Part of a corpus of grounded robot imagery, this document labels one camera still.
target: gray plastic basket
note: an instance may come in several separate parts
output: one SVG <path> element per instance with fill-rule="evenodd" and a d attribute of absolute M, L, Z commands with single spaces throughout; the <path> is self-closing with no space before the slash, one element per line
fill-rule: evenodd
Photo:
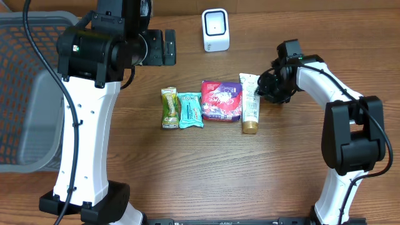
<path fill-rule="evenodd" d="M 69 12 L 30 12 L 32 36 L 56 68 L 58 36 L 78 22 Z M 63 93 L 26 39 L 22 13 L 0 13 L 0 172 L 59 169 Z"/>

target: gold cap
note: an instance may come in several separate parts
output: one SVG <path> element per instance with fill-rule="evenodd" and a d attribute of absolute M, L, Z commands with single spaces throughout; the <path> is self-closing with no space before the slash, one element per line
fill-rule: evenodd
<path fill-rule="evenodd" d="M 258 131 L 258 122 L 246 121 L 243 123 L 243 133 L 255 134 Z"/>

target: wooden tabletop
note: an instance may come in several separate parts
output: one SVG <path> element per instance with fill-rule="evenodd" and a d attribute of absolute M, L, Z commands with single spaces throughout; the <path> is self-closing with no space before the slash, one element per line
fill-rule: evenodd
<path fill-rule="evenodd" d="M 138 67 L 117 99 L 111 121 L 110 180 L 131 186 L 132 205 L 150 218 L 274 219 L 307 216 L 328 167 L 321 154 L 324 112 L 305 92 L 285 105 L 261 103 L 259 131 L 241 122 L 204 122 L 161 129 L 161 88 L 199 92 L 201 81 L 236 81 L 261 74 L 277 58 L 276 46 L 298 38 L 305 54 L 318 54 L 350 88 L 384 103 L 385 126 L 400 145 L 400 11 L 398 9 L 277 12 L 229 15 L 231 47 L 205 53 L 200 16 L 155 17 L 151 29 L 175 29 L 177 64 Z M 375 171 L 386 165 L 387 158 Z M 382 177 L 362 182 L 350 210 L 370 224 L 400 224 L 400 157 Z M 39 197 L 55 172 L 0 174 L 0 224 L 52 224 Z M 63 224 L 79 224 L 79 215 Z"/>

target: green packet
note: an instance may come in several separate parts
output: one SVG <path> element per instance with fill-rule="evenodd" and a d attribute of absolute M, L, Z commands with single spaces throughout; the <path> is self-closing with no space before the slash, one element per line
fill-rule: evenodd
<path fill-rule="evenodd" d="M 204 124 L 200 107 L 201 93 L 178 93 L 177 96 L 181 102 L 181 121 L 179 122 L 179 127 L 181 129 L 190 126 L 202 128 Z"/>
<path fill-rule="evenodd" d="M 162 97 L 162 128 L 179 127 L 178 97 L 175 87 L 161 89 Z"/>

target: pink and purple package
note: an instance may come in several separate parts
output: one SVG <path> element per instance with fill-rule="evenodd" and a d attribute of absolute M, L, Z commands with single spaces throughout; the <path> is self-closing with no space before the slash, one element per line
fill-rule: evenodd
<path fill-rule="evenodd" d="M 242 85 L 236 82 L 203 81 L 202 117 L 214 121 L 238 121 L 242 115 Z"/>

